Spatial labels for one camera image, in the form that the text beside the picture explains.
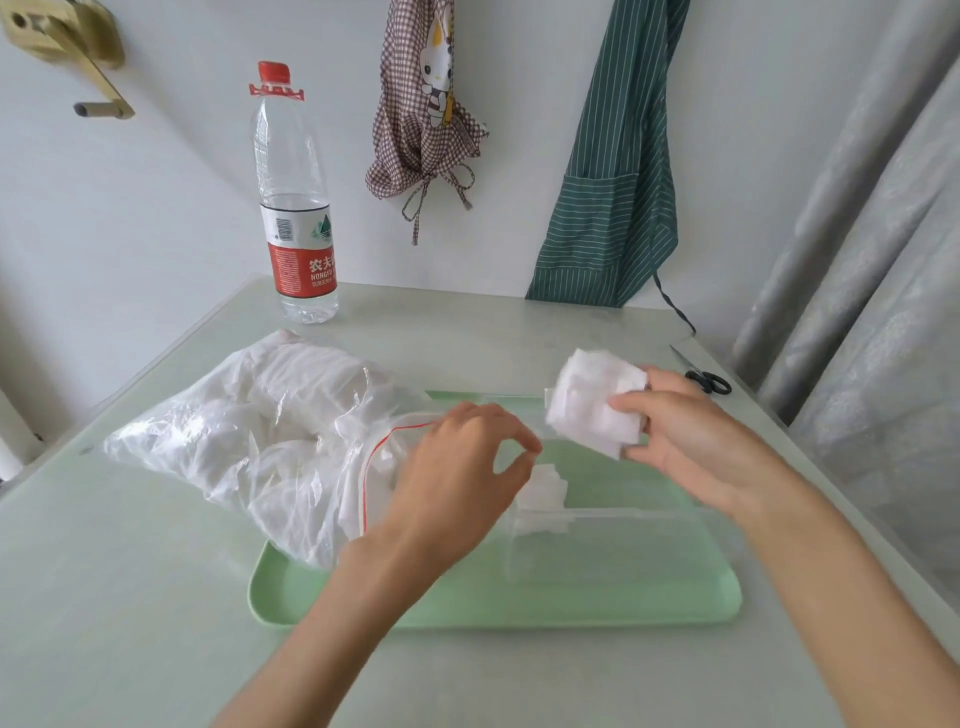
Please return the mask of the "small clear plastic bag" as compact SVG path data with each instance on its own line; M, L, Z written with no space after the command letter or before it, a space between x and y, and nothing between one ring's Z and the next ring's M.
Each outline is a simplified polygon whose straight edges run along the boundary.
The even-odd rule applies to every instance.
M505 573L538 585L626 585L706 579L728 560L693 508L517 509Z

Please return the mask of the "large clear zip bag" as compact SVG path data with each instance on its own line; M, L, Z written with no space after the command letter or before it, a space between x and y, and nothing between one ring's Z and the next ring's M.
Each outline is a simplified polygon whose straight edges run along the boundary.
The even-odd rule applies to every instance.
M402 465L442 410L371 360L279 330L102 448L244 512L288 557L330 571L382 520Z

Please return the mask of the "checkered apron with cat print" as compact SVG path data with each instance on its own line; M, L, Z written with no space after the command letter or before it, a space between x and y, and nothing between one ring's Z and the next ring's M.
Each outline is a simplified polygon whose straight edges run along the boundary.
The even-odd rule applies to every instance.
M413 246L435 180L473 207L468 160L489 135L454 94L454 19L454 0L390 0L383 36L366 187L379 200L408 194L401 213L413 226Z

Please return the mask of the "person's right hand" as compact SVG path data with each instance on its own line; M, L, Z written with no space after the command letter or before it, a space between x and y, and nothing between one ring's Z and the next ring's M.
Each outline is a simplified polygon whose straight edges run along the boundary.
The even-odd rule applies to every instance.
M646 443L624 448L627 459L655 468L733 518L785 497L795 474L762 438L678 372L644 371L647 390L678 393L678 419L646 418Z

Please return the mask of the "grey curtain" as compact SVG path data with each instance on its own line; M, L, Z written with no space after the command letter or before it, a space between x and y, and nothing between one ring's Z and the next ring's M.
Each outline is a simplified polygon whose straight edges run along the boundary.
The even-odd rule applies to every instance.
M960 0L901 0L732 349L960 608Z

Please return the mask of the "black-handled scissors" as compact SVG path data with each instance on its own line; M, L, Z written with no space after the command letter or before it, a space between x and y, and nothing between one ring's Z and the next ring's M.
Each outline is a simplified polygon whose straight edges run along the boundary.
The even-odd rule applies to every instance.
M696 383L704 394L710 396L728 396L733 393L733 386L728 383L725 378L716 373L701 370L680 352L676 346L670 345L669 349L684 368L684 376L691 382Z

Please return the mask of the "small stack of white pads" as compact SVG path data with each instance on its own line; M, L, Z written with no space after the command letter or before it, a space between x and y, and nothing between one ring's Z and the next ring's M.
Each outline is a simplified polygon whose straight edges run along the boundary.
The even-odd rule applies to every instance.
M568 489L568 481L555 465L535 465L514 498L511 535L520 538L537 533L568 534L574 520L565 505Z

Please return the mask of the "white furniture edge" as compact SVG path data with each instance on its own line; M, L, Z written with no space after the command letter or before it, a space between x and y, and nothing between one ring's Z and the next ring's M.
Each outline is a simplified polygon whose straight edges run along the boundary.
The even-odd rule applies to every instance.
M0 483L18 476L37 460L45 443L0 390Z

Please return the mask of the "light green plastic tray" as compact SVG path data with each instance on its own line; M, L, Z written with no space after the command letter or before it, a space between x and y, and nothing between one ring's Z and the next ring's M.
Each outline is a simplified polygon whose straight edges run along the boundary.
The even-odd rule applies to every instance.
M438 405L495 402L518 415L543 442L539 464L553 464L567 481L564 505L577 508L697 509L727 568L705 579L626 585L519 584L505 572L505 515L474 552L456 564L397 622L398 629L537 629L713 625L732 620L742 605L735 564L747 551L726 516L696 502L652 467L616 461L572 443L546 426L542 395L430 391Z

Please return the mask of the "clear red-capped water bottle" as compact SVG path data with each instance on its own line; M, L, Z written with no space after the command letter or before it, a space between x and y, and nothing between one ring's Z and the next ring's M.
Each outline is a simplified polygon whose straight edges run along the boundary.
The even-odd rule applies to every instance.
M251 142L272 279L284 316L305 325L339 309L330 190L305 91L287 64L262 59L248 86L257 107Z

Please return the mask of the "person's left forearm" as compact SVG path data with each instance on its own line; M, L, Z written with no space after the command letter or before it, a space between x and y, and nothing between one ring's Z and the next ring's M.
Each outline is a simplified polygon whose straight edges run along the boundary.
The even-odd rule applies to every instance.
M327 728L391 628L463 554L439 530L378 526L354 540L306 616L211 728Z

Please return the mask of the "person's left hand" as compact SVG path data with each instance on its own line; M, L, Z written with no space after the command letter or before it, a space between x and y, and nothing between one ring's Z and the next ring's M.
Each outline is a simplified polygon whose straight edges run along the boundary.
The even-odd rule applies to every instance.
M499 517L491 517L494 457L541 454L541 439L497 404L463 401L432 423L407 458L385 516L368 535L390 563L431 584L472 552Z

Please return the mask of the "person's right forearm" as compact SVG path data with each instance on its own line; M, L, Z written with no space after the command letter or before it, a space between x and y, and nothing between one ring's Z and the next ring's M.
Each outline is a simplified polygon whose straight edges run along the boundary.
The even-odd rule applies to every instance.
M847 728L960 728L960 665L834 504L783 464L729 481L730 512Z

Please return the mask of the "green striped apron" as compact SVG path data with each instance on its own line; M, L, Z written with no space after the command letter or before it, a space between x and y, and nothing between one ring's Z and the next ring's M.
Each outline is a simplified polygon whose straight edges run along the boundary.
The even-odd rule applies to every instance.
M667 74L690 0L614 0L526 300L623 308L679 245Z

